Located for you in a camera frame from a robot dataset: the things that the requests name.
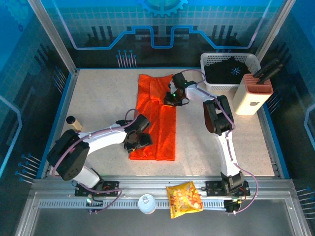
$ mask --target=gear logo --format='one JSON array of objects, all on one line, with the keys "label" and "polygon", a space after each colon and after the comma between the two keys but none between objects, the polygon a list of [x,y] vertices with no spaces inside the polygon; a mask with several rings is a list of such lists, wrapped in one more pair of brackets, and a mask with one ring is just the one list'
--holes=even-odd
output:
[{"label": "gear logo", "polygon": [[0,6],[6,7],[11,16],[19,24],[29,16],[29,4],[27,0],[0,0]]},{"label": "gear logo", "polygon": [[148,14],[164,17],[171,16],[172,13],[176,14],[179,9],[183,9],[183,5],[188,3],[188,0],[138,0],[138,2]]}]

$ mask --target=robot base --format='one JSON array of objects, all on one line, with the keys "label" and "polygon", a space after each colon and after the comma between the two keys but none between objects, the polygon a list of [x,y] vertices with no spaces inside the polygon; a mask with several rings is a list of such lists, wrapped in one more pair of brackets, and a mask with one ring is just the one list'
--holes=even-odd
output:
[{"label": "robot base", "polygon": [[[119,188],[119,182],[118,181],[104,181],[102,183],[102,186],[98,186],[97,187],[98,190],[100,191],[105,191],[105,190],[112,190],[112,189],[117,189]],[[89,194],[92,194],[93,196],[96,197],[116,197],[118,196],[118,191],[116,192],[111,192],[111,193],[100,193],[100,194],[96,194],[96,193],[92,193],[88,190],[86,190],[85,188],[83,188],[81,185],[77,184],[76,188],[75,188],[75,192],[74,195],[76,197],[87,197]]]},{"label": "robot base", "polygon": [[237,188],[230,193],[226,193],[223,190],[222,182],[221,181],[206,181],[206,186],[202,187],[202,191],[207,191],[207,197],[222,197],[222,196],[233,196],[233,197],[242,197],[244,196],[244,192],[247,197],[251,195],[251,191],[247,181],[244,181],[242,189]]}]

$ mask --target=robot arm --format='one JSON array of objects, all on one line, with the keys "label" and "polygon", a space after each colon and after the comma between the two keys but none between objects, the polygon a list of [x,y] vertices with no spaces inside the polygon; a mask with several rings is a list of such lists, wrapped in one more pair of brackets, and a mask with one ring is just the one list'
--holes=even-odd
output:
[{"label": "robot arm", "polygon": [[183,103],[185,99],[203,104],[206,127],[210,133],[214,133],[220,147],[222,186],[226,193],[242,186],[244,182],[243,173],[235,166],[237,160],[232,142],[232,125],[220,112],[217,104],[218,101],[233,121],[227,98],[197,88],[196,82],[186,81],[182,73],[173,76],[170,89],[171,92],[168,92],[164,99],[165,105],[183,106],[188,104],[188,102]]},{"label": "robot arm", "polygon": [[102,187],[103,180],[95,170],[87,167],[85,164],[87,156],[100,148],[112,144],[124,143],[124,147],[128,153],[138,148],[151,145],[151,136],[143,133],[149,124],[150,122],[144,115],[140,114],[136,121],[129,126],[127,121],[119,120],[111,125],[107,131],[100,132],[97,135],[92,135],[95,132],[76,133],[72,129],[67,130],[60,139],[56,141],[56,144],[47,156],[47,160],[52,166],[55,166],[64,152],[72,144],[89,135],[90,137],[79,142],[75,148],[67,154],[57,167],[57,172],[63,180],[73,179],[88,188],[99,190],[99,188]]}]

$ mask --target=knife block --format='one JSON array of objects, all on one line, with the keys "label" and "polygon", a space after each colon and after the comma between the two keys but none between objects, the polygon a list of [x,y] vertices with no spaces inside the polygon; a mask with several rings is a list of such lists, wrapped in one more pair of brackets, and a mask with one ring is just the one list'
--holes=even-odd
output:
[{"label": "knife block", "polygon": [[254,115],[274,92],[270,80],[257,85],[259,78],[253,74],[243,76],[233,98],[234,111],[238,115]]}]

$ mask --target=black cloth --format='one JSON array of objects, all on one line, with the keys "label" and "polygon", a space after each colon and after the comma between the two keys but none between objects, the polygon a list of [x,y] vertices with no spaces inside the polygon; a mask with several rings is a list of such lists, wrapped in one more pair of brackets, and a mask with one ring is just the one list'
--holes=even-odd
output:
[{"label": "black cloth", "polygon": [[210,84],[240,84],[243,76],[249,73],[245,63],[234,57],[205,66],[206,80]]}]

